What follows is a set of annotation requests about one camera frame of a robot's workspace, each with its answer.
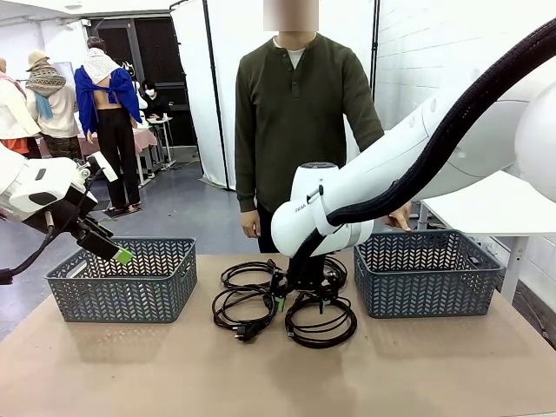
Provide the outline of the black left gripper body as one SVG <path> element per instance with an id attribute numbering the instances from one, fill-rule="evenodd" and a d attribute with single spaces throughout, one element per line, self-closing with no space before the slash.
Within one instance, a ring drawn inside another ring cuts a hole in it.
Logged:
<path id="1" fill-rule="evenodd" d="M 90 192 L 84 195 L 70 190 L 62 200 L 49 205 L 54 230 L 48 242 L 64 232 L 70 233 L 78 243 L 99 242 L 103 232 L 99 229 L 99 223 L 89 216 L 97 204 L 98 200 Z"/>

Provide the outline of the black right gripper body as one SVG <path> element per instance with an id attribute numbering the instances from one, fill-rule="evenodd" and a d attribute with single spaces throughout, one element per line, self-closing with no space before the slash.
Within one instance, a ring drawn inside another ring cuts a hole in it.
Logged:
<path id="1" fill-rule="evenodd" d="M 333 287 L 333 280 L 325 274 L 325 255 L 289 259 L 286 273 L 286 289 L 292 291 L 328 291 Z"/>

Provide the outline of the person's right hand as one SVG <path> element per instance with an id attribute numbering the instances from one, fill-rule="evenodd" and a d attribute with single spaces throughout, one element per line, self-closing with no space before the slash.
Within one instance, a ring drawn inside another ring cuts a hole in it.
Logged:
<path id="1" fill-rule="evenodd" d="M 261 221 L 257 210 L 241 212 L 240 222 L 245 236 L 255 239 L 261 236 Z"/>

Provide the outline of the person's left hand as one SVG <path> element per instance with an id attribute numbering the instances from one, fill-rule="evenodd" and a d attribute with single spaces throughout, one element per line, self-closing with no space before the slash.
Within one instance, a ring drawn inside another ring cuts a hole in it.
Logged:
<path id="1" fill-rule="evenodd" d="M 387 217 L 386 224 L 392 228 L 399 228 L 405 232 L 411 232 L 412 228 L 409 225 L 411 210 L 411 202 L 404 204 L 401 208 L 396 209 Z"/>

